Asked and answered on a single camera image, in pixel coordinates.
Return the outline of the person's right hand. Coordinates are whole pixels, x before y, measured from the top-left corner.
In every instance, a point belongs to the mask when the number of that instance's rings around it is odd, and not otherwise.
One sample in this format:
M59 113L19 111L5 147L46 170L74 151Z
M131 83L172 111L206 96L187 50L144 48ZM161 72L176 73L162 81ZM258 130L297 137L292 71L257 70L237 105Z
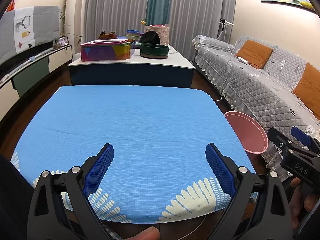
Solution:
M299 224L298 215L302 208L307 212L312 211L319 200L319 195L310 194L304 199L304 201L302 201L302 181L299 178L294 178L291 181L290 186L295 188L289 206L291 209L292 227L293 229L296 229Z

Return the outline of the person's left hand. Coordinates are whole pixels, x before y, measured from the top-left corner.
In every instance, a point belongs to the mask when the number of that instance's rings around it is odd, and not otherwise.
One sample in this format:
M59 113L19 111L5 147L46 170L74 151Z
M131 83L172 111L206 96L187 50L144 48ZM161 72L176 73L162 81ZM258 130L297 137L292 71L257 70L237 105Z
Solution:
M160 239L159 230L156 227L151 226L143 230L139 234L133 237L127 238L126 240L159 240L159 239Z

